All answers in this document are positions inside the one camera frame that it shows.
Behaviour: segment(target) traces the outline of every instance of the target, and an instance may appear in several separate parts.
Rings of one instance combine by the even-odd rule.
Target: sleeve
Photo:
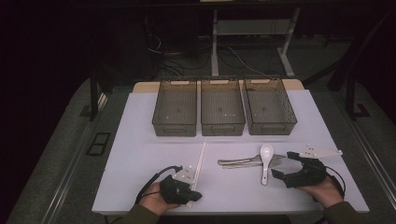
[[[135,204],[131,211],[120,221],[122,224],[156,224],[160,217],[147,208]]]
[[[350,203],[337,203],[323,211],[330,224],[369,224],[370,222],[359,214]]]

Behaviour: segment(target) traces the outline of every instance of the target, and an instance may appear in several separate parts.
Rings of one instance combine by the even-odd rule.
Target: white surface
[[[252,136],[245,127],[242,136],[204,137],[198,113],[197,136],[157,137],[151,124],[157,93],[131,93],[92,211],[104,215],[128,212],[138,191],[163,168],[171,165],[197,167],[205,139],[205,156],[196,187],[203,198],[191,208],[182,205],[168,214],[293,214],[321,209],[306,193],[287,189],[271,173],[268,184],[263,186],[261,167],[222,169],[218,165],[218,160],[253,157],[260,153],[265,143],[273,146],[275,154],[285,156],[288,151],[304,151],[307,144],[336,150],[310,92],[288,91],[288,95],[298,123],[287,136]],[[342,158],[320,160],[345,179],[346,200],[356,210],[368,211]],[[283,159],[276,169],[288,174],[301,170],[302,165]],[[172,174],[163,174],[159,181]]]

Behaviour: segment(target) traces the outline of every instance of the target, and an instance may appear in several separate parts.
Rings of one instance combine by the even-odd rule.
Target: metal frame
[[[293,70],[291,68],[288,56],[286,55],[289,44],[293,35],[294,27],[297,23],[298,15],[300,13],[300,8],[297,7],[294,9],[293,14],[291,16],[291,19],[289,20],[288,28],[286,29],[285,32],[276,32],[276,34],[272,34],[272,32],[265,32],[262,28],[260,29],[257,28],[255,32],[251,31],[250,29],[245,29],[244,31],[234,31],[234,35],[279,35],[279,34],[285,34],[285,43],[281,48],[277,49],[277,52],[279,54],[280,60],[283,64],[283,67],[286,71],[286,75],[288,77],[294,77]],[[238,23],[238,21],[229,21],[230,24],[240,24],[241,21]],[[226,24],[224,21],[221,23],[221,27],[224,27],[224,24]],[[218,61],[218,52],[217,52],[217,38],[218,35],[232,35],[230,28],[227,29],[228,27],[225,27],[225,29],[221,29],[219,21],[218,21],[218,11],[215,9],[213,13],[213,37],[212,37],[212,55],[211,55],[211,62],[212,62],[212,76],[217,77],[219,75],[219,61]]]

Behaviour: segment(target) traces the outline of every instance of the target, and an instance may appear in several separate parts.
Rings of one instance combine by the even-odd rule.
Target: dark background
[[[0,223],[7,220],[69,100],[94,67],[104,91],[156,75],[155,62],[160,59],[147,53],[148,36],[141,32],[147,28],[142,23],[145,13],[77,8],[67,1],[0,3]],[[298,37],[351,38],[365,25],[362,21],[366,13],[367,8],[356,6],[303,7],[294,33]],[[166,37],[170,42],[179,38],[173,44],[193,56],[195,37],[211,35],[211,13],[194,10],[178,15],[169,18],[166,13],[157,14],[153,31],[165,36],[165,41]],[[237,17],[232,11],[223,15]],[[381,66],[370,66],[370,76],[394,75],[394,18],[393,14],[375,37],[379,46],[370,45],[370,54],[361,59],[360,73],[364,73],[363,66],[372,62]],[[375,57],[373,52],[382,56]],[[376,79],[381,91],[373,88],[371,92],[396,95],[391,89],[382,88],[384,82],[395,83],[395,76],[381,78]],[[396,111],[389,109],[388,104],[389,100],[381,103],[396,120]]]

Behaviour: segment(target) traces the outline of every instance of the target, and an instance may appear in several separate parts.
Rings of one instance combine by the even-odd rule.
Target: cable
[[[335,172],[341,178],[341,181],[343,181],[343,185],[344,185],[343,192],[344,192],[344,195],[345,195],[346,194],[347,185],[346,185],[346,182],[344,181],[344,178],[340,174],[338,174],[338,172],[336,172],[333,168],[331,168],[329,166],[325,166],[325,167],[328,168],[328,169],[331,169],[333,172]]]
[[[142,195],[142,198],[143,198],[143,197],[146,197],[146,196],[148,196],[148,195],[151,195],[151,194],[156,194],[156,193],[161,193],[161,191],[159,190],[159,191],[155,191],[155,192],[143,194],[143,195]]]
[[[165,173],[168,170],[174,169],[176,172],[179,172],[183,169],[182,166],[169,166],[166,167],[165,169],[161,170],[159,173],[155,174],[146,184],[145,186],[139,191],[139,193],[136,196],[136,201],[134,201],[134,204],[138,204],[142,197],[144,196],[144,193],[146,190],[154,183],[158,177],[160,177],[161,174]]]
[[[227,48],[230,49],[230,50],[236,55],[236,57],[239,59],[239,61],[241,61],[241,63],[242,63],[247,69],[249,69],[249,70],[251,70],[251,71],[253,71],[253,72],[256,72],[256,73],[258,73],[258,74],[261,74],[261,75],[264,75],[264,76],[268,76],[268,75],[266,75],[266,74],[264,74],[264,73],[262,73],[262,72],[260,72],[260,71],[257,71],[257,70],[255,70],[255,69],[249,67],[249,66],[239,57],[239,55],[238,55],[232,48],[230,48],[230,47],[227,47]]]

